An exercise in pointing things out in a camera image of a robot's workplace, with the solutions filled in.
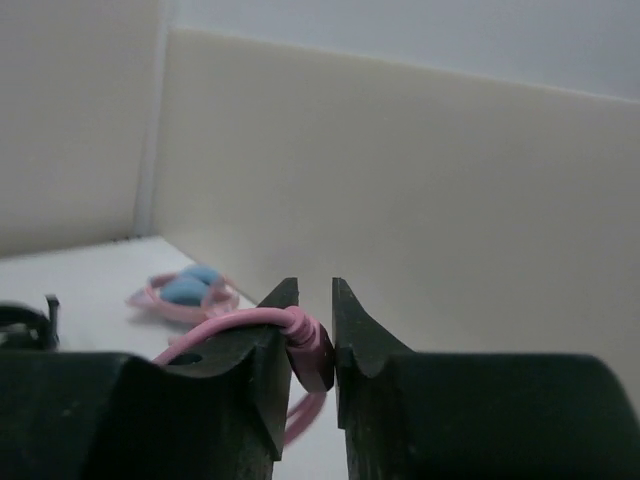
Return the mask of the large pink headphones with cable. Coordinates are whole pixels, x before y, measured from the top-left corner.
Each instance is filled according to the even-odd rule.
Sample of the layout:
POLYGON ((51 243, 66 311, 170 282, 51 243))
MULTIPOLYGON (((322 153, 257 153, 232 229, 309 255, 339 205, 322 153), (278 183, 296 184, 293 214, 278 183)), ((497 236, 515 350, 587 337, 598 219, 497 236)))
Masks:
POLYGON ((284 444, 290 445, 313 424, 334 386, 334 347, 325 327, 297 306, 256 307, 209 318, 169 342, 153 362, 165 366, 224 331, 270 325, 285 338, 290 366, 305 396, 287 412, 284 444))

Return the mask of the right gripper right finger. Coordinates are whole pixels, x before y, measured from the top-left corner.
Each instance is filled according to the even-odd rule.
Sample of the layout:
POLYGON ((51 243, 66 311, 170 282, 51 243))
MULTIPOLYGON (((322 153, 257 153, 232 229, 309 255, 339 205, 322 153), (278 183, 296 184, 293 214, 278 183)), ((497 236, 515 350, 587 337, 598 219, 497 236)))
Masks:
POLYGON ((416 352, 332 282, 338 425, 352 479, 635 479, 639 422, 582 354, 416 352))

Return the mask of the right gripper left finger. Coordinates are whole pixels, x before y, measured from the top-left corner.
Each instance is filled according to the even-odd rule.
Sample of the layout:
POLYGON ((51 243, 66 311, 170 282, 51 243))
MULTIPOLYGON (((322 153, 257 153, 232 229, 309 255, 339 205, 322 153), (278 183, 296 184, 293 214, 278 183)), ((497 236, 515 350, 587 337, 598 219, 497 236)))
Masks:
POLYGON ((269 326, 221 333, 167 367, 1 349, 1 475, 268 479, 286 446, 290 380, 269 326))

